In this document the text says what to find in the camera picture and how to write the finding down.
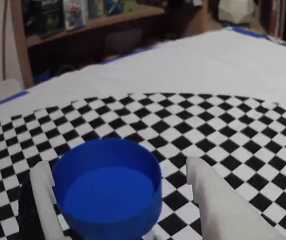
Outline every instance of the checkerboard pattern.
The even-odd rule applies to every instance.
[[[39,161],[53,166],[71,148],[105,137],[137,142],[159,160],[162,211],[143,239],[202,239],[186,156],[204,159],[286,236],[286,106],[239,96],[150,93],[86,98],[0,121],[0,239],[18,238],[18,193],[30,168]]]

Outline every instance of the book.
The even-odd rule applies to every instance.
[[[137,10],[139,5],[136,0],[123,0],[123,13],[130,13]]]
[[[64,30],[62,0],[24,0],[22,10],[26,36],[44,38]]]
[[[82,0],[63,0],[66,30],[80,28],[85,25],[82,16]]]
[[[88,19],[103,17],[104,0],[87,0]]]
[[[105,14],[113,16],[123,13],[122,0],[105,0]]]

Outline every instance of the table surface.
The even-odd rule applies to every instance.
[[[164,239],[172,236],[177,240],[182,236],[200,238],[200,221],[194,219],[198,216],[197,206],[190,203],[191,192],[183,187],[183,156],[190,154],[211,163],[234,188],[244,191],[241,195],[254,206],[257,204],[258,211],[269,216],[271,223],[276,224],[275,228],[286,235],[285,47],[229,30],[209,32],[163,43],[153,50],[109,64],[67,73],[28,91],[29,94],[0,105],[0,135],[4,136],[4,139],[0,136],[0,196],[6,194],[8,197],[0,197],[0,233],[9,236],[17,229],[16,219],[12,216],[17,215],[14,196],[22,181],[20,178],[35,162],[53,160],[83,141],[104,137],[121,128],[117,133],[119,137],[143,144],[160,158],[163,165],[163,181],[167,186],[163,188],[164,214],[167,216],[163,215],[156,227],[159,236]],[[205,95],[140,94],[151,92]],[[128,93],[135,93],[133,102],[125,97]],[[62,108],[74,100],[93,96],[100,99],[80,100],[72,107]],[[141,110],[138,115],[131,112],[129,118],[127,115],[122,118],[118,108],[109,106],[106,112],[105,106],[111,104],[108,96],[113,96],[119,107],[130,108],[133,112],[139,108],[148,109],[150,113],[145,115],[146,110]],[[156,114],[155,111],[160,111],[160,102],[170,97],[172,104],[166,106],[167,101],[165,105],[161,104],[170,115],[166,111]],[[281,103],[281,109],[275,102]],[[123,122],[119,120],[111,124],[109,121],[116,119],[111,120],[110,114],[112,118],[121,118],[128,127],[123,129]],[[161,121],[161,118],[163,121],[166,117],[170,118],[169,122],[154,126],[155,120]],[[144,122],[143,129],[140,129],[141,122]],[[183,214],[185,212],[195,214],[191,217]]]

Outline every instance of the bookshelf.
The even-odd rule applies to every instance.
[[[202,10],[198,12],[194,17],[189,19],[189,23],[184,26],[186,28],[185,35],[195,35],[206,30],[208,11],[207,6],[208,0],[203,0]],[[18,61],[22,73],[22,78],[27,88],[34,85],[31,61],[29,56],[30,50],[34,48],[46,48],[49,43],[61,41],[65,38],[73,37],[76,34],[87,33],[88,31],[100,30],[102,28],[117,26],[118,24],[124,23],[129,23],[128,25],[131,26],[131,23],[135,21],[166,15],[164,14],[165,11],[162,8],[140,4],[136,11],[114,16],[101,17],[98,19],[91,19],[88,20],[85,26],[81,28],[63,31],[42,39],[36,35],[25,37],[21,0],[10,0],[10,8],[12,13],[13,31]]]

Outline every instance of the blue plastic cup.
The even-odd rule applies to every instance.
[[[135,142],[88,141],[57,162],[53,178],[59,209],[86,240],[136,240],[160,216],[159,162]]]

